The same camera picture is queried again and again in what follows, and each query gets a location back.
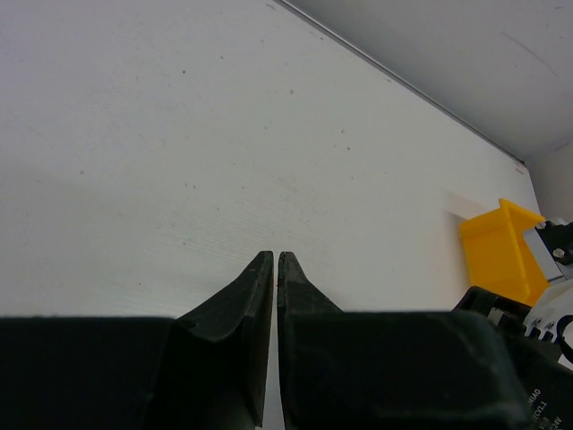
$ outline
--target screw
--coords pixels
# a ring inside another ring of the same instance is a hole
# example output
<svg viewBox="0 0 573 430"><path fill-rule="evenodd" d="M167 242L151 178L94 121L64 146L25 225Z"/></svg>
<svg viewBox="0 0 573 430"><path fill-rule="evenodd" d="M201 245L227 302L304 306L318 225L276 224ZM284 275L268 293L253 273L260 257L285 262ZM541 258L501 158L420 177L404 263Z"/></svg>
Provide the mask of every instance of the screw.
<svg viewBox="0 0 573 430"><path fill-rule="evenodd" d="M565 256L565 251L563 251L561 248L557 248L553 250L553 256L555 258L563 258Z"/></svg>

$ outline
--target white surface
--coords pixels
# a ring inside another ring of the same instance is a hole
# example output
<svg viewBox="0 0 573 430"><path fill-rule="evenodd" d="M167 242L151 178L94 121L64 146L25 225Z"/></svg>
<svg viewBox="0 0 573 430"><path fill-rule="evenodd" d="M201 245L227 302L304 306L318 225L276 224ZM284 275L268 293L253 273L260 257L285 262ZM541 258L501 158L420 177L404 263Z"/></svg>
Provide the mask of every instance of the white surface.
<svg viewBox="0 0 573 430"><path fill-rule="evenodd" d="M1 314L179 315L261 249L345 309L447 309L459 221L536 210L524 168L277 5L2 2L0 29Z"/></svg>
<svg viewBox="0 0 573 430"><path fill-rule="evenodd" d="M573 144L562 146L529 163L531 176L546 218L573 221Z"/></svg>
<svg viewBox="0 0 573 430"><path fill-rule="evenodd" d="M286 0L522 159L573 142L573 0Z"/></svg>

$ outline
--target yellow plastic part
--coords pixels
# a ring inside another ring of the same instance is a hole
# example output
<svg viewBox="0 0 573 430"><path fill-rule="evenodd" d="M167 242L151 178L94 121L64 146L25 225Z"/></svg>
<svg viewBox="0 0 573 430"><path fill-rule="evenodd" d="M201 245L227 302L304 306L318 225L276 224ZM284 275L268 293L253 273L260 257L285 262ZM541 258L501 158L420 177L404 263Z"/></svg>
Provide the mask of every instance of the yellow plastic part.
<svg viewBox="0 0 573 430"><path fill-rule="evenodd" d="M523 232L545 218L500 199L500 208L460 226L472 285L533 306L549 287Z"/></svg>

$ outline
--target white wall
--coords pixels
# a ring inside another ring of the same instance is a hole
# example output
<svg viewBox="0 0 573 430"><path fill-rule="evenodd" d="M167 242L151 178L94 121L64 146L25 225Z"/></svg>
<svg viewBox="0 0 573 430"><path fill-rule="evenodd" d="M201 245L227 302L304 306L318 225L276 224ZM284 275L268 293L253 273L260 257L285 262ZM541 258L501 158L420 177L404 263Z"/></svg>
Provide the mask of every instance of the white wall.
<svg viewBox="0 0 573 430"><path fill-rule="evenodd" d="M179 315L261 249L345 309L450 308L459 221L536 210L526 169L277 4L2 2L0 29L0 314Z"/></svg>
<svg viewBox="0 0 573 430"><path fill-rule="evenodd" d="M573 0L285 0L521 159L573 139Z"/></svg>
<svg viewBox="0 0 573 430"><path fill-rule="evenodd" d="M542 214L573 221L573 144L532 159L528 165Z"/></svg>

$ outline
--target black mechanical part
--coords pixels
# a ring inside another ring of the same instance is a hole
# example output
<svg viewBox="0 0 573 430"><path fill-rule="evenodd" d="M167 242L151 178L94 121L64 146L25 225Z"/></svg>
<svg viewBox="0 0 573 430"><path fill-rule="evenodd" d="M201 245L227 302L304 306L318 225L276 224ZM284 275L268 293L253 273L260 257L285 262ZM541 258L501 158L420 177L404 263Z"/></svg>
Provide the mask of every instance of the black mechanical part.
<svg viewBox="0 0 573 430"><path fill-rule="evenodd" d="M536 231L554 261L564 266L573 264L573 222L561 225L546 221Z"/></svg>
<svg viewBox="0 0 573 430"><path fill-rule="evenodd" d="M557 322L557 341L561 347L561 352L570 363L573 363L573 348L565 339L565 330L573 323L573 315L565 315Z"/></svg>
<svg viewBox="0 0 573 430"><path fill-rule="evenodd" d="M498 331L505 340L517 375L526 389L534 428L573 428L573 410L570 407L573 372L557 362L561 355L559 343L524 336L525 326L521 323L529 313L529 306L472 287L456 309L483 315L488 315L492 309L504 312L506 318L498 323ZM562 320L560 329L564 331L566 325L567 321Z"/></svg>
<svg viewBox="0 0 573 430"><path fill-rule="evenodd" d="M0 428L262 424L273 255L179 319L0 319Z"/></svg>
<svg viewBox="0 0 573 430"><path fill-rule="evenodd" d="M508 351L471 312L343 313L278 263L280 388L287 430L525 429Z"/></svg>

